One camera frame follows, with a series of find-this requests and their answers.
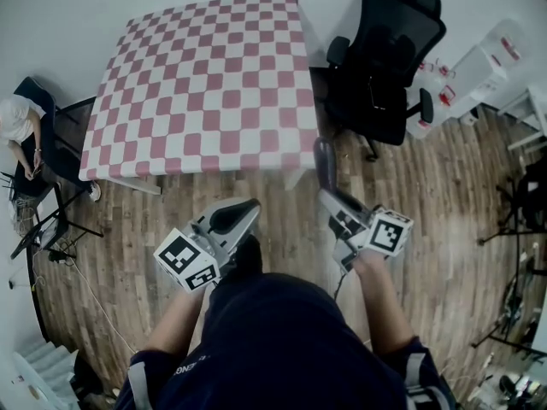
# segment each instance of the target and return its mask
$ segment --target white shirt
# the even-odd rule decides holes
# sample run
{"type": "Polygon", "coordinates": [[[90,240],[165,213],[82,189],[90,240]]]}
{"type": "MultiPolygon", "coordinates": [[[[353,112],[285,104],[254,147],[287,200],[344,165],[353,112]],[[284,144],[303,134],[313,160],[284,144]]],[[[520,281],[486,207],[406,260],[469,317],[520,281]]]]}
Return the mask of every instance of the white shirt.
{"type": "Polygon", "coordinates": [[[21,144],[32,135],[32,122],[27,119],[30,108],[42,120],[45,112],[32,100],[14,94],[0,102],[0,139],[4,144],[9,140],[21,144]]]}

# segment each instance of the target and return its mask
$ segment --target pink and white checkered tablecloth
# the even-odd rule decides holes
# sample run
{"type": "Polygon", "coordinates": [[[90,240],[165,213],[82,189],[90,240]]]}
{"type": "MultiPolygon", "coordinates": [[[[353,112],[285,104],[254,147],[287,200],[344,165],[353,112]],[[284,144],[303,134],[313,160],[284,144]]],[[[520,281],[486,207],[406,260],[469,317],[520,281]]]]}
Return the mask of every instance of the pink and white checkered tablecloth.
{"type": "Polygon", "coordinates": [[[297,0],[214,0],[130,20],[85,135],[79,177],[315,168],[297,0]]]}

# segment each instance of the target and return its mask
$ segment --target shirt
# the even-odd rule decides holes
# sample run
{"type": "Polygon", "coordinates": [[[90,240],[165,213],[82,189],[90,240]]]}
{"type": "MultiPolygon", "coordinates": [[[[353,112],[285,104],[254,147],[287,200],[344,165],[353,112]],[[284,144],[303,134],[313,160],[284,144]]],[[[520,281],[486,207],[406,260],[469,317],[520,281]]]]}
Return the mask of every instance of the shirt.
{"type": "Polygon", "coordinates": [[[36,112],[41,120],[45,115],[39,105],[22,96],[14,94],[0,102],[0,139],[4,144],[8,144],[9,140],[21,144],[32,135],[32,122],[26,119],[29,109],[36,112]]]}
{"type": "MultiPolygon", "coordinates": [[[[317,286],[267,274],[211,294],[202,342],[182,364],[141,351],[154,409],[450,409],[450,390],[415,338],[379,358],[317,286]]],[[[135,408],[126,380],[115,409],[135,408]]]]}

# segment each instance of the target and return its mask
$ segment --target cable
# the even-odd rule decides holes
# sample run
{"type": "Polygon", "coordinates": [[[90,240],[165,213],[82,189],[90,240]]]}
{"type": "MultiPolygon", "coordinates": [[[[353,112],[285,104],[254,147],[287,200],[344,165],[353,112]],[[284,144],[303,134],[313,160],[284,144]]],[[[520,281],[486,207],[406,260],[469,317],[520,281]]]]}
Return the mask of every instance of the cable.
{"type": "Polygon", "coordinates": [[[72,262],[72,266],[71,267],[74,267],[76,269],[76,271],[79,273],[79,275],[84,279],[85,283],[87,284],[87,288],[89,289],[91,295],[93,296],[93,299],[95,299],[95,302],[97,303],[97,305],[99,306],[99,308],[101,308],[101,311],[103,312],[104,314],[104,317],[106,318],[106,320],[109,322],[110,326],[112,327],[112,329],[114,330],[114,332],[118,335],[118,337],[122,340],[123,343],[126,344],[126,346],[129,348],[129,350],[133,353],[133,354],[136,354],[137,351],[135,351],[135,349],[133,349],[131,346],[129,346],[129,343],[127,343],[127,340],[125,338],[123,338],[123,336],[120,334],[120,332],[118,330],[116,330],[116,327],[114,326],[114,324],[112,323],[112,320],[110,320],[110,317],[108,316],[108,314],[106,313],[106,311],[104,310],[103,306],[101,305],[101,302],[97,299],[97,297],[95,296],[95,293],[93,293],[93,289],[91,288],[91,285],[89,284],[89,281],[87,280],[87,278],[85,277],[85,275],[80,271],[79,267],[76,265],[76,261],[74,261],[72,259],[72,257],[68,257],[70,259],[70,261],[72,262]]]}
{"type": "Polygon", "coordinates": [[[14,288],[14,287],[30,287],[31,291],[35,291],[36,290],[36,286],[38,284],[40,284],[42,287],[45,287],[45,278],[43,276],[40,276],[36,273],[36,269],[34,268],[36,266],[36,261],[34,261],[34,257],[36,256],[36,254],[40,252],[40,250],[36,251],[34,253],[34,255],[32,256],[32,273],[34,273],[34,284],[33,285],[30,285],[30,284],[14,284],[12,282],[12,278],[21,271],[21,269],[25,268],[26,266],[21,266],[19,267],[19,269],[17,269],[15,272],[13,272],[13,274],[9,277],[9,287],[10,288],[14,288]]]}
{"type": "Polygon", "coordinates": [[[344,278],[345,276],[347,275],[347,273],[345,273],[344,271],[342,271],[342,276],[340,277],[340,280],[338,281],[338,287],[336,288],[336,290],[334,291],[334,301],[336,302],[337,298],[338,298],[338,293],[340,291],[340,288],[342,287],[342,283],[344,282],[344,278]]]}

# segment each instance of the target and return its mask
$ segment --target white shoe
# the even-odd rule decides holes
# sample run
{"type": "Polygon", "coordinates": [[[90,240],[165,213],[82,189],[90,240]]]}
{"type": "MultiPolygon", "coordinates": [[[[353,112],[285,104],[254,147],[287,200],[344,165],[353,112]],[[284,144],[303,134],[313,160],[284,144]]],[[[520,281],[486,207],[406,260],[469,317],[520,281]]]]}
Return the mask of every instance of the white shoe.
{"type": "Polygon", "coordinates": [[[101,187],[95,181],[91,181],[91,191],[89,197],[92,201],[97,202],[101,198],[101,187]]]}

